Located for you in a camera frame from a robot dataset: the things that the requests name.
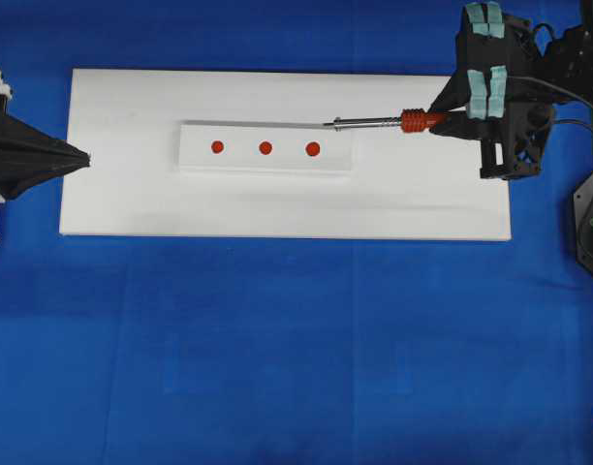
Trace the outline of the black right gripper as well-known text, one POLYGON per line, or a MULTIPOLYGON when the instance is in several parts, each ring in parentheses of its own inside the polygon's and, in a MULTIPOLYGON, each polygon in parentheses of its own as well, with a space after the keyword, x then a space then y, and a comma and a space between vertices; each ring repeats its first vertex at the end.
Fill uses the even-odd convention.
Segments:
POLYGON ((435 136, 480 143, 483 179, 513 180, 541 170, 535 145, 552 117, 528 80, 541 53, 532 23, 507 14, 496 2, 466 4, 455 36, 456 69, 430 112, 464 109, 429 130, 435 136))

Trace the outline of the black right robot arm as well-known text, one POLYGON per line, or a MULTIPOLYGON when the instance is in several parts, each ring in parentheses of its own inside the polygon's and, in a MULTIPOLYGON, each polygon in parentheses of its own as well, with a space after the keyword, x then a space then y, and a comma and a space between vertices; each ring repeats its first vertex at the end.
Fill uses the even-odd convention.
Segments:
POLYGON ((478 141, 483 179, 539 174, 556 106, 593 110, 593 30, 570 28, 544 50, 538 31, 496 2, 462 10, 456 70, 429 108, 445 118, 430 132, 478 141))

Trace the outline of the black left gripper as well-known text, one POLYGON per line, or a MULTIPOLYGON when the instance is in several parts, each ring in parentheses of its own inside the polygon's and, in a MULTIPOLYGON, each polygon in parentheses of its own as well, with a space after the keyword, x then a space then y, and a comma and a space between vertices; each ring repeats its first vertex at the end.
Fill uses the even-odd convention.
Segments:
POLYGON ((87 153, 4 113, 12 99, 11 87, 0 70, 0 203, 74 171, 88 168, 87 153))

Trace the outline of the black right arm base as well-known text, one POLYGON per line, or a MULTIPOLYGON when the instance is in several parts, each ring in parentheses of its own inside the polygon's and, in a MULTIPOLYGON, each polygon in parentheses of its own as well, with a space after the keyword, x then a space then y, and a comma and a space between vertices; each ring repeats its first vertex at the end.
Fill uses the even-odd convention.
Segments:
POLYGON ((573 192, 577 262, 593 277, 593 172, 573 192))

